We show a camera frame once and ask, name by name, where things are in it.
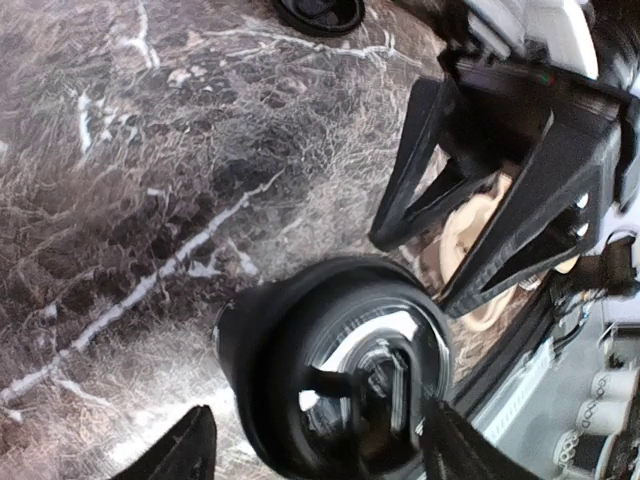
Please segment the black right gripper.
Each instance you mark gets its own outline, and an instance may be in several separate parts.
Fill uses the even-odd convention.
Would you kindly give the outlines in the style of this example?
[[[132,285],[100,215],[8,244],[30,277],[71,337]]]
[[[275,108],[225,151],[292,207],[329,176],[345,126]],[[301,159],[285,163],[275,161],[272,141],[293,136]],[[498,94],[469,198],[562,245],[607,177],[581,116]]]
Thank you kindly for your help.
[[[412,86],[371,243],[397,248],[505,172],[511,186],[469,259],[536,274],[593,247],[604,212],[631,192],[638,101],[547,65],[467,60],[456,72],[457,84]]]

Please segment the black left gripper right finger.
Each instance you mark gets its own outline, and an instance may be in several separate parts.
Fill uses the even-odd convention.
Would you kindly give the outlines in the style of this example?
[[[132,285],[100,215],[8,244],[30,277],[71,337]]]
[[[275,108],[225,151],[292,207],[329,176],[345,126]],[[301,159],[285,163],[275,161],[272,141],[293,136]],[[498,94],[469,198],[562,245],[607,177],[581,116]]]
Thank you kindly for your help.
[[[446,401],[421,388],[424,415],[420,446],[426,478],[538,480],[487,441]]]

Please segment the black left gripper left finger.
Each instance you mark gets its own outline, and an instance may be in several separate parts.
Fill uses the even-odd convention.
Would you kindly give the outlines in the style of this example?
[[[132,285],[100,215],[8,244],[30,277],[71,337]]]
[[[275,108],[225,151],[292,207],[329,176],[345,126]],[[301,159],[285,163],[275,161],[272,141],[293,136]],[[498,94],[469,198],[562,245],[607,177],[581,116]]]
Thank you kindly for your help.
[[[194,406],[113,480],[215,478],[217,427],[209,406]]]

